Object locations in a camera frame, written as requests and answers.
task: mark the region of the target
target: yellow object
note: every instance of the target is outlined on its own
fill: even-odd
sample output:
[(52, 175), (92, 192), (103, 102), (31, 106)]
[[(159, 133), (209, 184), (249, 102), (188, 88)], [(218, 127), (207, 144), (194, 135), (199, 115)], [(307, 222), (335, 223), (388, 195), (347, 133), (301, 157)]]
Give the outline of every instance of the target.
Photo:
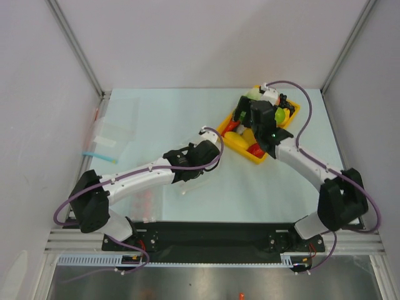
[(256, 138), (250, 128), (244, 130), (242, 138), (251, 146), (257, 143)]
[(228, 131), (225, 134), (225, 139), (227, 139), (228, 141), (231, 141), (234, 145), (236, 145), (237, 147), (239, 147), (243, 150), (247, 150), (250, 147), (248, 142), (246, 142), (240, 134), (233, 132), (233, 131)]
[[(287, 120), (287, 116), (285, 117), (285, 120), (283, 121), (283, 123), (281, 123), (280, 125), (278, 125), (278, 127), (280, 128), (287, 128), (290, 123), (292, 122), (292, 120), (294, 119), (294, 117), (296, 117), (296, 115), (298, 114), (299, 110), (300, 110), (300, 105), (298, 105), (295, 102), (292, 102), (290, 100), (287, 100), (290, 104), (292, 104), (294, 106), (294, 113), (291, 117), (289, 117)], [(229, 114), (229, 116), (226, 117), (226, 119), (218, 126), (217, 131), (221, 134), (224, 129), (226, 128), (226, 126), (229, 124), (230, 120), (232, 119), (232, 114)], [(244, 156), (245, 158), (251, 160), (253, 163), (255, 164), (261, 164), (263, 161), (265, 161), (265, 159), (267, 158), (268, 154), (264, 154), (264, 156), (262, 158), (258, 158), (257, 156), (252, 155), (251, 153), (247, 152), (245, 149), (243, 149), (242, 147), (239, 147), (238, 145), (236, 145), (233, 141), (229, 140), (226, 138), (226, 135), (230, 133), (227, 132), (225, 134), (225, 137), (222, 138), (222, 140), (224, 141), (225, 145), (229, 148), (231, 148), (232, 150), (236, 151), (237, 153), (239, 153), (241, 156)]]
[(289, 121), (290, 118), (290, 110), (288, 108), (284, 108), (283, 111), (285, 112), (285, 120), (283, 120), (283, 122), (279, 125), (279, 127), (282, 127), (286, 124), (286, 122)]

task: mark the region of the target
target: toy fruit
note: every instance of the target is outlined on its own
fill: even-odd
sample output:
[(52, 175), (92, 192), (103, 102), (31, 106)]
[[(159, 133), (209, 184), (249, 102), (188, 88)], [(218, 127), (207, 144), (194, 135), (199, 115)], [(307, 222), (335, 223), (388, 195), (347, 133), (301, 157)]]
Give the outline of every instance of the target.
[(285, 120), (285, 117), (286, 117), (286, 115), (285, 115), (285, 111), (283, 110), (283, 108), (278, 107), (275, 112), (276, 124), (277, 125), (282, 124)]
[(230, 120), (229, 124), (225, 127), (224, 131), (222, 132), (222, 136), (225, 137), (225, 134), (228, 131), (233, 131), (236, 127), (240, 125), (240, 121), (234, 122), (233, 120)]
[(242, 138), (244, 138), (244, 140), (249, 144), (249, 145), (253, 145), (256, 144), (256, 138), (254, 137), (253, 132), (251, 131), (250, 128), (247, 128), (243, 134), (242, 134)]
[(225, 138), (244, 150), (247, 150), (249, 147), (249, 143), (246, 142), (244, 138), (236, 132), (233, 131), (227, 132), (225, 134)]
[(264, 156), (264, 151), (261, 150), (260, 146), (257, 143), (251, 145), (249, 149), (247, 149), (247, 151), (252, 155), (257, 156), (258, 158), (262, 158)]

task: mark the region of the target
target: green ball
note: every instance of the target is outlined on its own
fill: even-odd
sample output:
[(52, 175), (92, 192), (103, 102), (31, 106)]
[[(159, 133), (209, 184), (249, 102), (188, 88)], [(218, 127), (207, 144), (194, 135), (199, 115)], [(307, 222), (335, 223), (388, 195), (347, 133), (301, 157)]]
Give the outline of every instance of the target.
[(278, 107), (277, 110), (276, 110), (276, 112), (275, 112), (275, 121), (276, 121), (276, 124), (279, 125), (279, 124), (281, 124), (283, 121), (285, 121), (285, 117), (286, 117), (285, 111), (284, 111), (282, 108)]

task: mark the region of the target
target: metal floor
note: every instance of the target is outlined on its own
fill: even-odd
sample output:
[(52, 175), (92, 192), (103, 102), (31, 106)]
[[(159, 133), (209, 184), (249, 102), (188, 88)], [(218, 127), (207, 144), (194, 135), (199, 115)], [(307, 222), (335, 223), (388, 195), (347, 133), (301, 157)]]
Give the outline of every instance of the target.
[(334, 256), (312, 271), (295, 276), (289, 269), (242, 267), (147, 267), (121, 276), (100, 272), (70, 283), (93, 267), (59, 266), (47, 300), (246, 300), (382, 299), (369, 256)]

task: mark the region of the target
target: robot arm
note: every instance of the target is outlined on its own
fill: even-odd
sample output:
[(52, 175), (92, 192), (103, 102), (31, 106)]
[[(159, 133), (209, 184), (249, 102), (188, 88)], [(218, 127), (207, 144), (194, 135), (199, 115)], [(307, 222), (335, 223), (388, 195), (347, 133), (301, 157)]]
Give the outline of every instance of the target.
[(204, 131), (200, 132), (196, 141), (189, 143), (187, 147), (171, 150), (144, 166), (102, 176), (98, 176), (94, 170), (86, 171), (75, 185), (71, 195), (95, 184), (103, 183), (104, 185), (84, 193), (71, 202), (81, 232), (97, 231), (111, 236), (117, 241), (132, 239), (128, 243), (134, 244), (137, 232), (133, 222), (129, 218), (115, 213), (109, 209), (109, 206), (129, 194), (143, 191), (152, 186), (197, 178), (203, 171), (208, 170), (190, 168), (209, 164), (219, 156), (217, 140), (218, 137), (212, 131)]
[[(363, 194), (353, 185), (303, 155), (294, 136), (276, 126), (276, 109), (278, 105), (289, 105), (286, 97), (282, 94), (278, 96), (276, 90), (265, 86), (261, 86), (259, 92), (262, 94), (259, 101), (242, 97), (235, 113), (239, 115), (243, 111), (246, 112), (244, 119), (247, 120), (247, 127), (251, 127), (263, 151), (291, 166), (319, 191), (317, 211), (294, 224), (298, 236), (301, 239), (310, 239), (327, 231), (337, 231), (365, 214), (368, 204)], [(329, 168), (363, 187), (361, 175), (355, 169), (343, 171), (337, 167)]]

